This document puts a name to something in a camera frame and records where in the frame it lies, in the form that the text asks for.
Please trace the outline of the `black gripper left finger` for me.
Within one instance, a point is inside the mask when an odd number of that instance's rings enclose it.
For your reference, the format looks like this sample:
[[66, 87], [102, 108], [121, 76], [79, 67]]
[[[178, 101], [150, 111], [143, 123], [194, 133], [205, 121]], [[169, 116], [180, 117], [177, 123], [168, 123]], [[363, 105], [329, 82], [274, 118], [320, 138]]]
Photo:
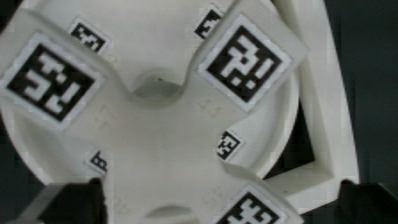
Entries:
[[109, 224], [102, 180], [50, 184], [11, 224]]

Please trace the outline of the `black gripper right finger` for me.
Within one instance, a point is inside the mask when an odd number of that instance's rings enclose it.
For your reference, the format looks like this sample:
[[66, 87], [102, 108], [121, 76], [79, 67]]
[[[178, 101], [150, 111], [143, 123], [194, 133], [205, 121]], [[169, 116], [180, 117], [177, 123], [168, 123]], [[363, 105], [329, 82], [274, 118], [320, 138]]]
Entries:
[[398, 198], [381, 183], [345, 180], [338, 199], [342, 224], [398, 224]]

